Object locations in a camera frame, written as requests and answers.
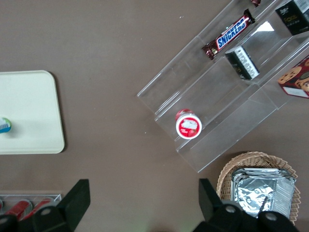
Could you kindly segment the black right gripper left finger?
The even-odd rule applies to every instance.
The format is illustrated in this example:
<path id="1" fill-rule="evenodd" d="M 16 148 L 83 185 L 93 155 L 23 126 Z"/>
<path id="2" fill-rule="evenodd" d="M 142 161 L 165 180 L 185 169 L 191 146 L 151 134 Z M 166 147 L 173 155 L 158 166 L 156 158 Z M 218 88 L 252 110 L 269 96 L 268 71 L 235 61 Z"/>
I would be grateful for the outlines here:
<path id="1" fill-rule="evenodd" d="M 90 206 L 88 179 L 80 179 L 57 204 L 48 205 L 32 216 L 35 232 L 73 232 Z"/>

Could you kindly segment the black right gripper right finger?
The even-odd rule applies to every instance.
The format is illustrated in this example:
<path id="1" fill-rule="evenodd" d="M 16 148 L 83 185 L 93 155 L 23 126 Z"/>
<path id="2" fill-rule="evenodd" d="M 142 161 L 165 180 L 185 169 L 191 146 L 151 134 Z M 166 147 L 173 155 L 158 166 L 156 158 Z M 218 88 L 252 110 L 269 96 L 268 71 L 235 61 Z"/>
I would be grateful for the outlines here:
<path id="1" fill-rule="evenodd" d="M 257 232 L 257 219 L 249 216 L 236 204 L 224 203 L 208 179 L 198 183 L 198 202 L 204 220 L 196 232 Z"/>

